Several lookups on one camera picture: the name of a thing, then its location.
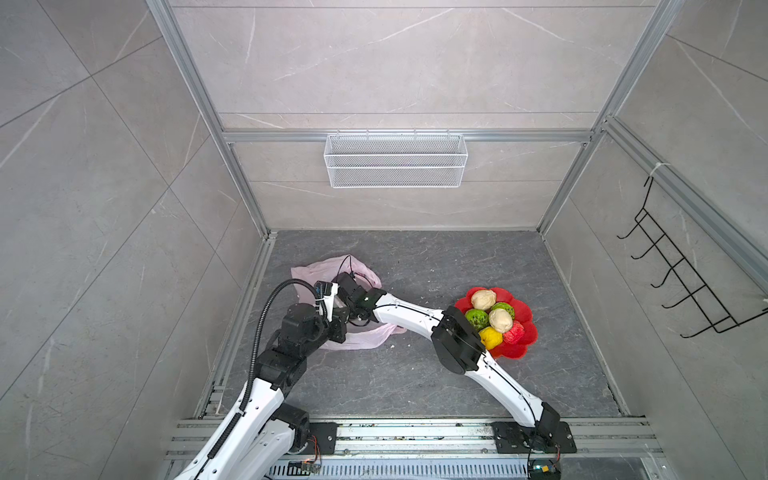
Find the red fake fruit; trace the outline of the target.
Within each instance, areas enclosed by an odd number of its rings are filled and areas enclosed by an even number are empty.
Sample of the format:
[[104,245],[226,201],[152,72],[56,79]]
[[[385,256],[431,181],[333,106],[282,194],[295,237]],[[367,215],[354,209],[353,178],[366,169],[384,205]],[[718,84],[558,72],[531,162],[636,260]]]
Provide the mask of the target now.
[[524,326],[520,322],[514,321],[511,328],[503,334],[503,342],[505,344],[514,345],[517,344],[524,335]]

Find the yellow fake lemon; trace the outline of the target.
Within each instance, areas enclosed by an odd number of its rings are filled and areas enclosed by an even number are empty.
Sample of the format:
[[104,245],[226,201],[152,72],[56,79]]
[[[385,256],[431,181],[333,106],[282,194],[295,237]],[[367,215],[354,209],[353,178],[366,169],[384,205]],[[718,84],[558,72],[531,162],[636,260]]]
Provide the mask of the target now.
[[486,327],[479,331],[479,336],[484,347],[491,351],[504,342],[504,336],[502,333],[495,330],[493,327]]

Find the green fake fruit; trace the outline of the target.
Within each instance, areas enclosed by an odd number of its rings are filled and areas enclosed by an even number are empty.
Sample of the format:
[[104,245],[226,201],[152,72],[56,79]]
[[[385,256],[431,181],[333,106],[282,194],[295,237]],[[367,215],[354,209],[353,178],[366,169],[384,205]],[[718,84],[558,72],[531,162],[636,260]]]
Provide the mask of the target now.
[[515,309],[507,302],[497,302],[491,307],[492,311],[505,311],[512,320],[515,319]]
[[465,313],[465,318],[477,331],[490,326],[489,314],[482,309],[470,309]]

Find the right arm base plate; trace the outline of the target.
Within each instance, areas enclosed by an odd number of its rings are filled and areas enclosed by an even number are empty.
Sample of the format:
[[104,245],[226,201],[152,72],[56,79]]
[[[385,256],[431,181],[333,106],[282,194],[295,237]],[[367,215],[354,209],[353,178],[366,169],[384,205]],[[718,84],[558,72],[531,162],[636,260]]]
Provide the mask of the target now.
[[577,446],[570,426],[560,421],[553,431],[522,427],[515,422],[492,422],[492,438],[499,454],[573,454]]

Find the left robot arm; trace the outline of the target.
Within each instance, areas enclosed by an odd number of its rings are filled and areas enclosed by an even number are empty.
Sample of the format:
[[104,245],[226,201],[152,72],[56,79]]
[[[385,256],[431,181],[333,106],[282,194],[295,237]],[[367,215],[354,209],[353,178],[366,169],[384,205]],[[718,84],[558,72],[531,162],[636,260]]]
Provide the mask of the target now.
[[349,309],[295,304],[257,356],[253,371],[211,438],[179,479],[261,479],[285,454],[305,449],[308,414],[285,404],[308,357],[327,341],[346,339]]

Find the cream fake fruit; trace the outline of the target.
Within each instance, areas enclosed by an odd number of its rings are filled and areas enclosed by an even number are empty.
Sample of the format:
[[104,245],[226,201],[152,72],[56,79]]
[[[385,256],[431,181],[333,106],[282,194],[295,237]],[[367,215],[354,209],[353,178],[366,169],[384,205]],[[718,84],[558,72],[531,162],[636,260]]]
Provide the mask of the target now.
[[490,326],[498,332],[504,334],[508,331],[514,320],[505,311],[490,311],[489,312]]
[[490,289],[480,289],[471,295],[470,302],[474,309],[489,311],[497,303],[497,294]]

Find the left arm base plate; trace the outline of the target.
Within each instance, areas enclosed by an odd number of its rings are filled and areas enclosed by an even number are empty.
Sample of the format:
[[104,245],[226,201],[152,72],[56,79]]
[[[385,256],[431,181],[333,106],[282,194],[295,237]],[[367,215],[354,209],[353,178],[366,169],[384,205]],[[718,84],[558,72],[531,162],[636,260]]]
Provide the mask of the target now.
[[325,456],[336,450],[339,424],[335,422],[310,422],[294,430],[294,442],[290,454]]

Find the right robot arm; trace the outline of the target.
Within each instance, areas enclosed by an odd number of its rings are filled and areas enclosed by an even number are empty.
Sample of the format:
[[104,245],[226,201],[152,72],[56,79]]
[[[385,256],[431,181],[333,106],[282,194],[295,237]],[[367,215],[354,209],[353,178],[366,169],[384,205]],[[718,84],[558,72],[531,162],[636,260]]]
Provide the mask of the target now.
[[560,415],[528,392],[498,363],[481,342],[479,333],[459,309],[430,309],[408,303],[377,288],[365,289],[348,273],[333,280],[337,298],[352,318],[374,319],[402,327],[432,341],[438,360],[449,371],[465,375],[488,391],[512,415],[528,436],[531,448],[555,443]]

